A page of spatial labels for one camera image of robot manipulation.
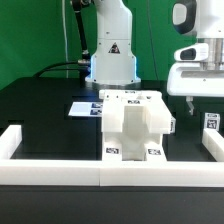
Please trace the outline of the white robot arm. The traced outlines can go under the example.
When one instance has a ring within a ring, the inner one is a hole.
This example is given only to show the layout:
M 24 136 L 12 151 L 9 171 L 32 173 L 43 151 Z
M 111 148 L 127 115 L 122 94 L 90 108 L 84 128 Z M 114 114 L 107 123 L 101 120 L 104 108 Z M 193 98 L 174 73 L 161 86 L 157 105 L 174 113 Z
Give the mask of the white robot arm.
M 82 55 L 90 61 L 85 81 L 96 86 L 138 84 L 131 11 L 123 0 L 71 0 L 79 28 L 83 27 L 81 9 L 91 4 L 97 12 L 97 50 L 90 54 L 85 36 L 80 36 Z M 195 97 L 224 97 L 224 0 L 176 0 L 172 24 L 197 42 L 174 53 L 167 92 L 184 96 L 188 103 Z

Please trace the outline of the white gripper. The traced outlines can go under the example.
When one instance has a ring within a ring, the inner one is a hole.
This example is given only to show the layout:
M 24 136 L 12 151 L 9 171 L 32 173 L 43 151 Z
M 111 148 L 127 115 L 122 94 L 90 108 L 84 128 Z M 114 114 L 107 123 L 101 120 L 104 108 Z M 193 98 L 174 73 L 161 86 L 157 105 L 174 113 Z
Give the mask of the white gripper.
M 224 97 L 224 70 L 203 70 L 199 62 L 175 63 L 169 71 L 167 92 L 186 96 L 189 113 L 193 115 L 193 97 Z

